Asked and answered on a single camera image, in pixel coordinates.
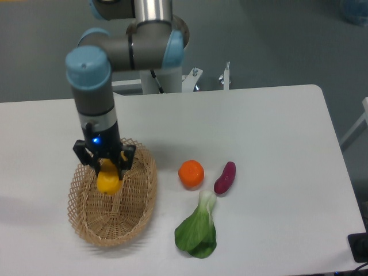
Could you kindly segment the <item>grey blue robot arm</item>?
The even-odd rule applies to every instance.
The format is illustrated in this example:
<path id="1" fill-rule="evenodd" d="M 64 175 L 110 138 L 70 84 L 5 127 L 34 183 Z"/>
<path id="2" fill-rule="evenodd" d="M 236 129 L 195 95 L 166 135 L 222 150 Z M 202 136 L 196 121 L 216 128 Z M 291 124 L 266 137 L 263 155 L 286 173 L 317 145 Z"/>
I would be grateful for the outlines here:
<path id="1" fill-rule="evenodd" d="M 101 20 L 136 21 L 133 31 L 119 37 L 101 28 L 89 29 L 65 61 L 84 135 L 73 150 L 96 173 L 101 170 L 101 159 L 110 160 L 122 179 L 132 167 L 136 147 L 120 140 L 112 74 L 181 66 L 184 34 L 173 26 L 171 1 L 90 1 L 89 5 Z"/>

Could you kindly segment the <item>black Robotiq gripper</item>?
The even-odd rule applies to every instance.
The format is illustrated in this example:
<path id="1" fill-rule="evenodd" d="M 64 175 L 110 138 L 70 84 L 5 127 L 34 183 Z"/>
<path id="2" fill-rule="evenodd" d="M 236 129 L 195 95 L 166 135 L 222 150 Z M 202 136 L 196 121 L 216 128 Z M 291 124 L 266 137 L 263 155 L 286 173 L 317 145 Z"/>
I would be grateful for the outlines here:
<path id="1" fill-rule="evenodd" d="M 77 140 L 72 148 L 79 161 L 84 166 L 91 167 L 98 176 L 101 169 L 99 158 L 110 159 L 114 161 L 118 179 L 121 181 L 124 172 L 132 168 L 136 146 L 121 144 L 117 121 L 102 131 L 93 131 L 92 124 L 87 123 L 82 132 L 85 140 Z"/>

